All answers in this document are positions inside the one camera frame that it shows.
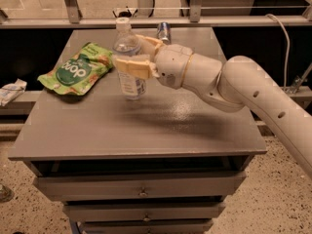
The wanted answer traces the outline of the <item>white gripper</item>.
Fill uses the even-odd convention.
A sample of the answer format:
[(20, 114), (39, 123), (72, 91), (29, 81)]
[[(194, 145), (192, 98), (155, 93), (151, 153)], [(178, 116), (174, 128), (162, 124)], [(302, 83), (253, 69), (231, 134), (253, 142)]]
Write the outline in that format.
[(140, 55), (114, 55), (114, 66), (121, 72), (143, 80), (157, 77), (158, 71), (158, 81), (163, 86), (179, 89), (184, 69), (193, 51), (178, 44), (164, 46), (162, 40), (149, 36), (137, 34), (136, 37), (140, 43)]

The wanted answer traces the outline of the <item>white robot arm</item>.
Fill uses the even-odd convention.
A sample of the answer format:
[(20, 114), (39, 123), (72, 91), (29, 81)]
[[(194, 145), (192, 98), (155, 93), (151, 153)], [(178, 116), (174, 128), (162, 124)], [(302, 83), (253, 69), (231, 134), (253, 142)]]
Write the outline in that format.
[(140, 35), (138, 40), (139, 55), (113, 56), (118, 70), (144, 80), (154, 77), (172, 89), (186, 89), (224, 112), (247, 107), (312, 177), (312, 116), (255, 61), (237, 56), (221, 62), (178, 44), (165, 45), (156, 38)]

